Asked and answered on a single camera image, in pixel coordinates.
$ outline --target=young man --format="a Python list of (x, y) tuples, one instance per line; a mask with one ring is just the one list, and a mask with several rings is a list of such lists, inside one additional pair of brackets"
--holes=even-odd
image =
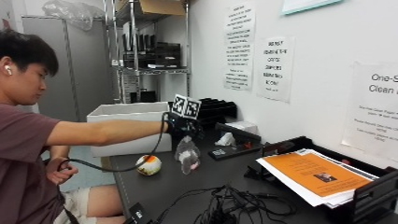
[[(0, 223), (67, 224), (65, 208), (80, 224), (124, 223), (114, 186), (64, 193), (64, 204), (57, 185), (77, 173), (69, 164), (59, 171), (68, 155), (64, 146), (106, 146), (160, 132), (194, 133), (200, 126), (192, 120), (170, 119), (161, 130), (160, 121), (79, 123), (20, 111), (17, 105), (37, 103), (45, 77), (57, 69), (53, 49), (39, 36), (0, 31)], [(48, 166), (40, 157), (45, 150)]]

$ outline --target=white container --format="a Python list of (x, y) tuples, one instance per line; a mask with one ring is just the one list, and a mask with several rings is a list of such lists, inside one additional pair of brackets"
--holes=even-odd
[[(86, 122), (96, 122), (109, 119), (134, 119), (146, 121), (161, 121), (161, 115), (169, 111), (166, 102), (138, 103), (130, 105), (100, 105), (86, 116)], [(126, 154), (148, 153), (153, 150), (160, 139), (154, 134), (130, 142), (114, 144), (105, 147), (90, 147), (93, 157), (106, 157)], [(172, 150), (172, 136), (168, 133), (161, 135), (161, 142), (157, 152)]]

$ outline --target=shorts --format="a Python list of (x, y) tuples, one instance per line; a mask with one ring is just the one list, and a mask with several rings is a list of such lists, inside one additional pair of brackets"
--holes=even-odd
[[(73, 214), (77, 218), (80, 224), (96, 224), (96, 217), (86, 217), (86, 208), (88, 208), (88, 193), (89, 188), (86, 189), (75, 189), (68, 192), (63, 192), (65, 197), (65, 209)], [(69, 218), (67, 216), (65, 209), (63, 210), (60, 216), (53, 221), (53, 224), (69, 224)]]

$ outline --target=ear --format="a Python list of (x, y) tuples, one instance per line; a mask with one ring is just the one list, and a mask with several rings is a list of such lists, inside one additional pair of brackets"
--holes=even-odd
[(0, 59), (0, 72), (12, 75), (12, 59), (11, 57), (5, 56)]

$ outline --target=metal cabinet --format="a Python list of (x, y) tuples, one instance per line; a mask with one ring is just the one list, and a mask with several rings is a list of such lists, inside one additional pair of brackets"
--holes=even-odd
[(61, 120), (85, 121), (98, 105), (113, 104), (104, 22), (84, 31), (55, 17), (24, 16), (25, 34), (39, 35), (56, 51), (59, 74), (47, 78), (40, 113)]

